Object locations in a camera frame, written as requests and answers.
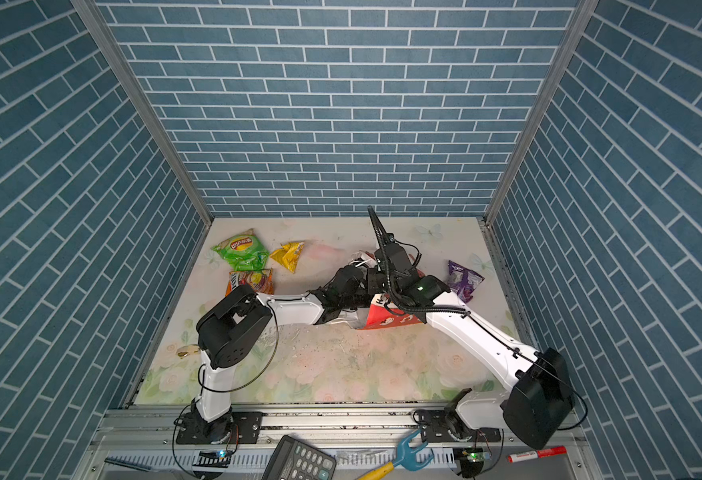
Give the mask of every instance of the black mounting plate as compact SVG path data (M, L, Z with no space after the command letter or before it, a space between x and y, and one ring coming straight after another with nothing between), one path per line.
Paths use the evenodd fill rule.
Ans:
M227 438L228 432L236 434L239 428L239 445L257 443L260 435L261 412L231 412L225 416L206 422L194 408L177 419L177 445L210 445L218 438ZM230 447L236 445L236 439L231 438Z
M443 410L419 410L419 413L429 413L429 418L423 418L420 427L420 439L422 442L439 443L439 442L454 442L455 438L450 435L449 427L445 422L446 413ZM480 428L482 433L487 437L488 442L500 442L500 430L498 428ZM484 438L479 436L479 442L483 442Z

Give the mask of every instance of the table surface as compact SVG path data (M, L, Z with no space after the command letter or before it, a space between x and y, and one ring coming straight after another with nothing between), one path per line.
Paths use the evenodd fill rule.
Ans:
M386 230L423 253L419 268L446 280L447 260L485 277L469 306L510 336L517 336L483 235L475 218L384 218ZM140 386L135 403L180 405L199 392L198 353L178 350L197 342L196 322L226 293L231 267L211 250L253 228L271 251L305 240L297 271L274 260L277 294L304 293L323 285L360 250L375 251L369 218L215 219L180 301ZM266 364L276 340L273 324L237 366L234 385ZM423 324L353 330L346 324L279 327L271 366L251 386L231 395L235 403L403 402L451 399L466 387L500 389L492 374L446 334Z

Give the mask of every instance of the blue tile wallpaper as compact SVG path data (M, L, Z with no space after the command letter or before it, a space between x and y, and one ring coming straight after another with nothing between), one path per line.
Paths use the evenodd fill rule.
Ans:
M598 3L495 228L602 474L702 478L702 0Z
M216 216L477 216L576 3L98 5Z
M68 0L0 2L0 478L69 478L202 224Z

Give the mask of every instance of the chip bag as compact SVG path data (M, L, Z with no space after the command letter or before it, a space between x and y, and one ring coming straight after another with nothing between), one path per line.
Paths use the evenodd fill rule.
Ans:
M298 267L300 252L303 251L303 246L305 244L306 242L289 242L288 244L282 244L282 248L273 251L271 258L294 274L295 269Z
M262 270L268 250L260 243L253 229L234 235L212 247L234 270Z
M392 312L401 312L401 310L389 300L388 293L377 293L375 297L373 297L373 301L369 304L369 312L367 313L365 326L357 330L376 330L390 328L392 326L421 323L414 315L404 312L401 312L401 314L392 313L386 310L385 306L388 306Z
M456 264L452 260L447 260L447 266L449 269L447 285L453 292L458 294L458 298L462 301L470 302L473 298L471 294L474 293L476 287L479 286L485 277L477 274L474 270Z
M255 272L231 272L231 278L226 287L226 295L239 285L249 285L256 292L273 294L273 280L271 275L273 270L267 268Z

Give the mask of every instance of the yellow handle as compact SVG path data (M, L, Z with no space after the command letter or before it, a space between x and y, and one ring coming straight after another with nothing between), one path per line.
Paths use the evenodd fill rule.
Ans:
M394 464L391 462L386 463L380 468L376 468L369 473L366 473L359 477L359 480L380 480L384 476L390 474L394 470Z

